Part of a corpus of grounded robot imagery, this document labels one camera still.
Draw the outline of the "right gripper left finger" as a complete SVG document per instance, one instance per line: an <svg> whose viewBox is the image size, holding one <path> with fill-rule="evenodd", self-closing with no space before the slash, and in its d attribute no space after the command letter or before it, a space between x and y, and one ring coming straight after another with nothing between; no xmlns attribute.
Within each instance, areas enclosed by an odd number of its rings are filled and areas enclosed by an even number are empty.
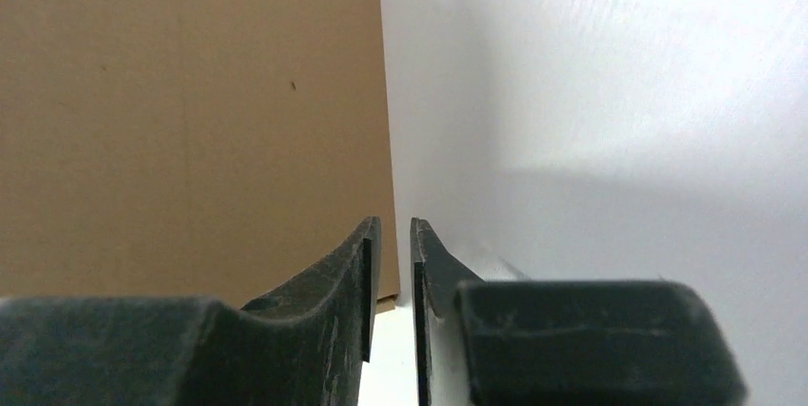
<svg viewBox="0 0 808 406"><path fill-rule="evenodd" d="M380 221L241 308L209 296L1 302L5 405L355 405Z"/></svg>

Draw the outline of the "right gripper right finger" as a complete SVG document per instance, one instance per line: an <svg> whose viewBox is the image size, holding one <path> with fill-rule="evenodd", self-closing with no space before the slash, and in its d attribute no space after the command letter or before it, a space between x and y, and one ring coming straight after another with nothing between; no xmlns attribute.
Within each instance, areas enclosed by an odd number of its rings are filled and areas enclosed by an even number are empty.
<svg viewBox="0 0 808 406"><path fill-rule="evenodd" d="M410 228L422 405L742 405L706 303L666 280L486 280Z"/></svg>

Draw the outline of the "brown cardboard box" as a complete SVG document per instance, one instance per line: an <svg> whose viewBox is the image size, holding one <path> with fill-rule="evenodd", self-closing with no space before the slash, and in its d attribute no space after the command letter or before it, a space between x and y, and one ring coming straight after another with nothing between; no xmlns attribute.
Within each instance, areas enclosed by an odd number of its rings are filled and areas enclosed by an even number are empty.
<svg viewBox="0 0 808 406"><path fill-rule="evenodd" d="M1 0L1 292L240 305L368 215L399 293L380 0Z"/></svg>

